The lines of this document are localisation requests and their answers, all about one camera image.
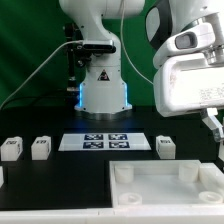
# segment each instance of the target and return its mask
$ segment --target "white block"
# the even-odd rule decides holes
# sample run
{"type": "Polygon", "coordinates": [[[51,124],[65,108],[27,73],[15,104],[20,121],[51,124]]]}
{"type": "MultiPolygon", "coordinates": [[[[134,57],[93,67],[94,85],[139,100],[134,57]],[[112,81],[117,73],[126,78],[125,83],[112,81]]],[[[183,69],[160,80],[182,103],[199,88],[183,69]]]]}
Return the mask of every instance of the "white block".
{"type": "Polygon", "coordinates": [[[160,135],[156,137],[156,151],[160,159],[175,159],[176,145],[170,137],[160,135]]]}
{"type": "Polygon", "coordinates": [[[220,142],[219,146],[219,158],[224,162],[224,142],[220,142]]]}
{"type": "Polygon", "coordinates": [[[47,160],[51,152],[51,137],[37,137],[31,146],[32,160],[47,160]]]}
{"type": "Polygon", "coordinates": [[[2,161],[16,161],[23,151],[23,140],[21,137],[7,138],[1,146],[2,161]]]}
{"type": "Polygon", "coordinates": [[[0,187],[4,184],[3,169],[0,166],[0,187]]]}

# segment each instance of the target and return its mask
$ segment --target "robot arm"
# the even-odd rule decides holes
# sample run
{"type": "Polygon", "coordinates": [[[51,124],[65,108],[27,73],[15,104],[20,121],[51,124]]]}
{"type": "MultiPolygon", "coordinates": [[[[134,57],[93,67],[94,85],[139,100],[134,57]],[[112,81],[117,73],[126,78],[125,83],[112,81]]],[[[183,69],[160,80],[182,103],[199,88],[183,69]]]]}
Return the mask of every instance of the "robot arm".
{"type": "Polygon", "coordinates": [[[157,110],[165,117],[200,112],[216,141],[224,139],[211,109],[224,108],[223,6],[222,0],[159,0],[146,17],[157,50],[157,110]]]}
{"type": "Polygon", "coordinates": [[[102,24],[102,19],[122,17],[123,1],[127,3],[126,18],[139,14],[145,4],[145,0],[59,0],[62,10],[74,20],[83,36],[83,43],[75,51],[92,53],[88,54],[80,102],[75,107],[88,118],[114,119],[125,116],[132,108],[121,78],[120,40],[102,24]]]}

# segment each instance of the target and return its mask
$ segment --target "green background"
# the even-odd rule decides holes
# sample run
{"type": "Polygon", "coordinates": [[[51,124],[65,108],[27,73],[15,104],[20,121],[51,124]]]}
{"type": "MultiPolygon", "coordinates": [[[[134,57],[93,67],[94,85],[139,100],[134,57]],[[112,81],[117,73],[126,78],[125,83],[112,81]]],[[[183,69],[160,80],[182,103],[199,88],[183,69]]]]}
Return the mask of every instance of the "green background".
{"type": "MultiPolygon", "coordinates": [[[[153,2],[146,0],[143,12],[124,22],[128,54],[138,70],[150,80],[156,70],[152,64],[154,51],[146,36],[145,16],[153,2]]],[[[68,22],[72,20],[63,13],[58,0],[0,0],[0,103],[65,42],[62,27],[68,22]]],[[[105,20],[103,23],[106,29],[120,35],[120,20],[105,20]]],[[[84,71],[76,69],[76,75],[81,81],[84,71]]],[[[67,77],[66,55],[61,51],[16,97],[39,96],[65,89],[67,77]]],[[[122,77],[128,84],[131,104],[154,105],[152,85],[136,74],[123,53],[122,77]]]]}

